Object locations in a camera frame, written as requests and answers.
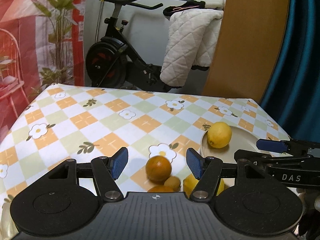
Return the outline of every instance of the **beige plate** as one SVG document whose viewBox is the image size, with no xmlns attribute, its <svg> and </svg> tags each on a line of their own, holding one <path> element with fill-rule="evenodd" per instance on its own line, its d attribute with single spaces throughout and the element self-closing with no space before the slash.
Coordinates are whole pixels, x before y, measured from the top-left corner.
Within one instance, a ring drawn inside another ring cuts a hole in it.
<svg viewBox="0 0 320 240">
<path fill-rule="evenodd" d="M 236 161 L 234 160 L 234 153 L 239 149 L 270 154 L 270 152 L 258 150 L 258 148 L 256 147 L 258 138 L 255 137 L 252 133 L 249 133 L 246 130 L 235 126 L 231 126 L 231 130 L 231 141 L 226 147 L 223 147 L 222 149 L 215 149 L 210 147 L 207 142 L 207 132 L 205 132 L 201 138 L 201 156 L 214 156 L 223 160 L 224 163 L 236 163 Z M 224 181 L 225 184 L 229 187 L 234 185 L 234 179 L 224 179 Z"/>
</svg>

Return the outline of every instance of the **tablecloth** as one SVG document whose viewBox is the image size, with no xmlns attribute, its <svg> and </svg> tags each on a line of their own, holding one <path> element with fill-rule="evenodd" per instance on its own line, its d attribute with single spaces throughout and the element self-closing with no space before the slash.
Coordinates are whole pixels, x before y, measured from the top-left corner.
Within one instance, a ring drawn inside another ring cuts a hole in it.
<svg viewBox="0 0 320 240">
<path fill-rule="evenodd" d="M 258 138 L 288 140 L 288 135 L 252 99 L 213 98 L 136 90 L 53 84 L 21 114 L 0 144 L 0 206 L 68 158 L 90 162 L 127 147 L 129 161 L 116 181 L 127 191 L 147 191 L 145 164 L 164 155 L 172 174 L 190 170 L 186 150 L 200 148 L 217 121 L 245 129 Z M 91 179 L 80 185 L 94 192 Z"/>
</svg>

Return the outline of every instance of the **teal curtain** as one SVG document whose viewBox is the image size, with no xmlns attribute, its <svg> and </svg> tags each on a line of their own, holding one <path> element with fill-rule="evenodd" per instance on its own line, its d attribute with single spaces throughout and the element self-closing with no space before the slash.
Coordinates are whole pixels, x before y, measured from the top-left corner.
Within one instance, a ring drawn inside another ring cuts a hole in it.
<svg viewBox="0 0 320 240">
<path fill-rule="evenodd" d="M 295 139 L 320 142 L 320 0 L 290 0 L 261 107 Z"/>
</svg>

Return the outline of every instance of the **orange square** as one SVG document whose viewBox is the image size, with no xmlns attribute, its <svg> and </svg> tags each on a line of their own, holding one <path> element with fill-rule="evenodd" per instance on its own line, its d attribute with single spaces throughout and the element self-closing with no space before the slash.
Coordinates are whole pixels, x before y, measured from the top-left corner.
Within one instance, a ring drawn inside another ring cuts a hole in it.
<svg viewBox="0 0 320 240">
<path fill-rule="evenodd" d="M 251 117 L 253 117 L 253 118 L 256 118 L 256 116 L 257 116 L 257 113 L 256 112 L 254 112 L 254 111 L 243 111 L 243 113 L 244 114 L 247 114 L 248 116 L 251 116 Z"/>
<path fill-rule="evenodd" d="M 145 131 L 146 133 L 151 132 L 152 130 L 161 125 L 160 122 L 146 114 L 132 121 L 131 123 L 139 127 L 141 130 Z"/>
<path fill-rule="evenodd" d="M 250 132 L 253 132 L 254 125 L 252 123 L 247 122 L 246 120 L 240 119 L 238 125 Z"/>
<path fill-rule="evenodd" d="M 107 93 L 104 90 L 102 90 L 101 88 L 87 90 L 86 92 L 92 97 L 96 97 L 96 96 L 103 95 L 103 94 Z"/>
<path fill-rule="evenodd" d="M 75 101 L 72 97 L 68 97 L 68 98 L 64 98 L 62 100 L 59 100 L 56 103 L 61 109 L 65 109 L 69 106 L 75 105 L 77 103 L 77 101 Z"/>
<path fill-rule="evenodd" d="M 193 97 L 193 96 L 190 96 L 190 95 L 183 95 L 180 98 L 182 98 L 182 99 L 184 99 L 186 101 L 189 101 L 191 103 L 194 103 L 199 99 L 199 98 L 196 98 L 196 97 Z"/>
<path fill-rule="evenodd" d="M 54 94 L 58 94 L 60 92 L 63 92 L 63 89 L 62 88 L 54 88 L 54 89 L 48 89 L 47 90 L 48 94 L 50 96 L 54 95 Z"/>
<path fill-rule="evenodd" d="M 55 141 L 58 141 L 57 136 L 54 134 L 52 129 L 48 129 L 48 132 L 41 136 L 39 139 L 34 139 L 37 148 L 40 150 L 43 147 L 46 147 Z"/>
<path fill-rule="evenodd" d="M 215 106 L 215 105 L 211 106 L 211 107 L 208 109 L 208 111 L 210 111 L 211 113 L 214 113 L 214 114 L 216 114 L 216 115 L 218 115 L 218 116 L 221 116 L 221 117 L 224 116 L 224 114 L 221 113 L 221 112 L 219 111 L 218 107 Z"/>
<path fill-rule="evenodd" d="M 148 93 L 148 92 L 145 92 L 145 91 L 139 91 L 139 92 L 136 92 L 136 93 L 133 93 L 133 94 L 134 94 L 135 96 L 137 96 L 137 97 L 140 97 L 140 98 L 143 99 L 143 100 L 155 96 L 154 94 Z"/>
<path fill-rule="evenodd" d="M 71 122 L 78 128 L 82 129 L 90 124 L 93 124 L 97 122 L 98 120 L 92 116 L 89 112 L 84 112 L 81 114 L 78 114 L 74 117 L 70 118 Z"/>
<path fill-rule="evenodd" d="M 140 187 L 142 187 L 145 191 L 148 191 L 154 186 L 159 184 L 155 184 L 151 182 L 147 178 L 146 167 L 143 166 L 140 170 L 138 170 L 135 174 L 133 174 L 130 179 L 132 179 L 135 183 L 137 183 Z"/>
<path fill-rule="evenodd" d="M 200 144 L 188 139 L 187 137 L 185 137 L 183 135 L 180 135 L 177 139 L 175 139 L 171 143 L 171 145 L 174 145 L 175 143 L 178 143 L 179 145 L 177 148 L 175 148 L 174 151 L 183 155 L 183 156 L 186 156 L 186 152 L 187 152 L 188 148 L 193 148 L 196 151 L 198 151 L 200 148 Z"/>
<path fill-rule="evenodd" d="M 59 162 L 57 162 L 55 164 L 52 164 L 51 166 L 48 167 L 48 171 L 51 171 L 54 167 L 58 166 L 60 163 L 64 162 L 66 159 L 71 159 L 71 157 L 68 156 L 68 157 L 62 159 L 61 161 L 59 161 Z"/>
<path fill-rule="evenodd" d="M 8 166 L 18 161 L 16 148 L 13 146 L 3 152 L 0 152 L 0 163 Z"/>
<path fill-rule="evenodd" d="M 276 136 L 273 136 L 271 133 L 268 133 L 268 132 L 267 132 L 267 138 L 266 139 L 279 141 L 279 138 L 277 138 Z"/>
<path fill-rule="evenodd" d="M 271 122 L 272 124 L 273 124 L 273 129 L 275 129 L 275 130 L 279 130 L 279 128 L 278 128 L 278 125 L 275 123 L 275 122 L 272 122 L 272 121 L 270 121 L 270 120 L 268 120 L 269 122 Z"/>
<path fill-rule="evenodd" d="M 124 102 L 120 98 L 117 98 L 109 103 L 104 104 L 104 105 L 115 112 L 121 111 L 121 110 L 130 106 L 129 104 L 127 104 L 126 102 Z"/>
<path fill-rule="evenodd" d="M 11 195 L 15 197 L 18 195 L 22 190 L 24 190 L 27 187 L 27 183 L 24 181 L 10 189 L 7 190 L 7 195 Z"/>
<path fill-rule="evenodd" d="M 253 103 L 253 102 L 250 102 L 250 101 L 247 102 L 247 105 L 253 106 L 254 108 L 258 108 L 258 105 L 257 105 L 257 104 L 255 104 L 255 103 Z"/>
<path fill-rule="evenodd" d="M 173 114 L 173 115 L 180 113 L 180 111 L 182 110 L 182 108 L 181 108 L 181 110 L 177 110 L 177 109 L 173 109 L 173 108 L 170 109 L 169 107 L 167 107 L 167 104 L 160 106 L 160 108 L 164 111 L 167 111 L 170 114 Z"/>
<path fill-rule="evenodd" d="M 95 147 L 107 157 L 112 157 L 121 147 L 128 147 L 124 140 L 114 133 L 109 133 L 105 137 L 93 143 Z"/>
<path fill-rule="evenodd" d="M 41 109 L 37 109 L 31 113 L 26 114 L 25 117 L 26 117 L 27 123 L 30 124 L 34 121 L 37 121 L 37 120 L 43 118 L 44 115 L 43 115 Z"/>
<path fill-rule="evenodd" d="M 226 104 L 228 106 L 231 106 L 233 104 L 232 101 L 230 101 L 230 100 L 228 100 L 226 98 L 220 98 L 218 101 L 220 101 L 220 102 L 222 102 L 222 103 L 224 103 L 224 104 Z"/>
<path fill-rule="evenodd" d="M 211 126 L 211 125 L 213 125 L 213 122 L 210 122 L 210 121 L 200 117 L 197 121 L 195 121 L 195 123 L 193 125 L 203 131 L 206 131 L 205 126 L 207 126 L 207 125 Z"/>
</svg>

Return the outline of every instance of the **white wall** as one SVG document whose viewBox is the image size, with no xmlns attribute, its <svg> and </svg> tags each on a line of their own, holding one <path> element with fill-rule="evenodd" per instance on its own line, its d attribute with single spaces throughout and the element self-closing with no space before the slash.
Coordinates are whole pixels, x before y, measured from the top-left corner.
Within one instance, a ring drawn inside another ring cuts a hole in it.
<svg viewBox="0 0 320 240">
<path fill-rule="evenodd" d="M 123 6 L 119 15 L 118 24 L 123 19 L 129 21 L 129 24 L 123 32 L 126 38 L 146 63 L 162 65 L 168 42 L 169 27 L 169 21 L 164 17 L 162 11 L 168 6 L 178 6 L 185 3 L 185 1 L 139 0 L 137 2 L 148 6 L 163 3 L 164 6 L 152 11 L 129 5 Z M 99 8 L 99 0 L 86 0 L 86 11 L 84 15 L 84 56 L 87 54 L 90 46 L 94 44 Z M 106 31 L 106 25 L 103 23 L 103 20 L 111 16 L 113 8 L 113 4 L 105 2 L 99 38 L 103 37 Z M 171 92 L 200 95 L 208 71 L 191 70 L 191 72 L 185 86 L 181 89 L 172 90 Z M 90 84 L 89 77 L 85 75 L 85 85 Z"/>
</svg>

